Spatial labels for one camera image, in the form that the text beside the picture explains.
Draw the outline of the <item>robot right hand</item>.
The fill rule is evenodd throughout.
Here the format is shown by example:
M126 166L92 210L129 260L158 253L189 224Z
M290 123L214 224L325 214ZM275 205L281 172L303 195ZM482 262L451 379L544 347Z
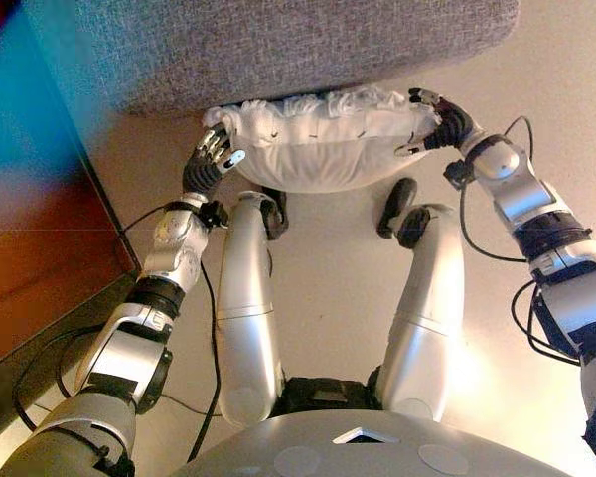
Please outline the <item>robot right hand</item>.
M394 151L396 156L407 157L443 147L453 147L466 156L485 136L486 130L468 112L440 94L416 87L411 88L408 95L411 103L431 107L440 122L425 137L418 140L410 139L406 144L397 147Z

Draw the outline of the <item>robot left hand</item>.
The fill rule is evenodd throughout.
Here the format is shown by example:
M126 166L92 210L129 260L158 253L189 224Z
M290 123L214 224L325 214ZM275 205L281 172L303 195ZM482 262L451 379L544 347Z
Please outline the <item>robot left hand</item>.
M234 149L222 122L207 127L188 159L182 176L184 193L195 193L210 199L223 177L246 157Z

